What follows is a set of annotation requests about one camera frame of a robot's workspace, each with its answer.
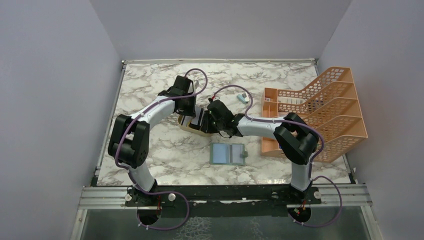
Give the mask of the green card holder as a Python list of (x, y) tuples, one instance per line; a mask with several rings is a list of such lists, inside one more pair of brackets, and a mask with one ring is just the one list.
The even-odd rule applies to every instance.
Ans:
[(210, 144), (209, 163), (211, 165), (245, 166), (248, 152), (242, 143)]

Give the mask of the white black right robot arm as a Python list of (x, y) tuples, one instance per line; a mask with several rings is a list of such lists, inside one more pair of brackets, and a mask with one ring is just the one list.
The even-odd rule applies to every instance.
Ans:
[(277, 141), (285, 157), (291, 161), (289, 199), (300, 204), (309, 196), (312, 185), (312, 162), (324, 149), (324, 137), (307, 125), (296, 113), (284, 117), (251, 117), (233, 114), (220, 100), (209, 99), (207, 126), (213, 133), (231, 137), (256, 136)]

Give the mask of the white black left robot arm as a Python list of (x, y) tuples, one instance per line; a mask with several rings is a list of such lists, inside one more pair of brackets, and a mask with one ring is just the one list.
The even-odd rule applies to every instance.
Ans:
[(117, 167), (127, 171), (144, 205), (152, 205), (157, 200), (156, 180), (146, 163), (150, 131), (177, 112), (184, 102), (194, 101), (195, 89), (191, 79), (178, 75), (174, 84), (161, 91), (152, 103), (132, 115), (120, 114), (115, 119), (107, 153), (114, 158)]

